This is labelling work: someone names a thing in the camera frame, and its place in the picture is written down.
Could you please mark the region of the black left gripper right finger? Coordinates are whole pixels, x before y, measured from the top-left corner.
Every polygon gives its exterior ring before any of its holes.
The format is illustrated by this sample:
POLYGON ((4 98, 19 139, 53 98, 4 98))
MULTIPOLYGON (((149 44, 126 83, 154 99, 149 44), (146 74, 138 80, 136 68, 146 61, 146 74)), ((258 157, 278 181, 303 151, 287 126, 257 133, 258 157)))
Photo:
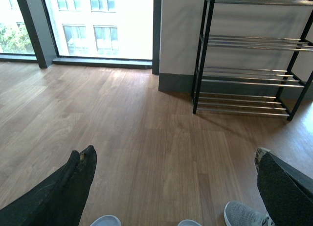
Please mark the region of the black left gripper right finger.
POLYGON ((254 163, 259 193, 275 225, 311 226, 313 180, 263 147, 254 163))

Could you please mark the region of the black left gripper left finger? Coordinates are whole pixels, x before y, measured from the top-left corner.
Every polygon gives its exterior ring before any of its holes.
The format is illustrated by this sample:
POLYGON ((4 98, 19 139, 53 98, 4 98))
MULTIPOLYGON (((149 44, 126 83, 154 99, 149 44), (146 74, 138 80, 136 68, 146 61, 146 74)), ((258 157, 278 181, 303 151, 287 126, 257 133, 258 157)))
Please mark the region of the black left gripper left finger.
POLYGON ((76 150, 66 164, 1 209, 2 226, 79 225, 97 164, 92 145, 76 150))

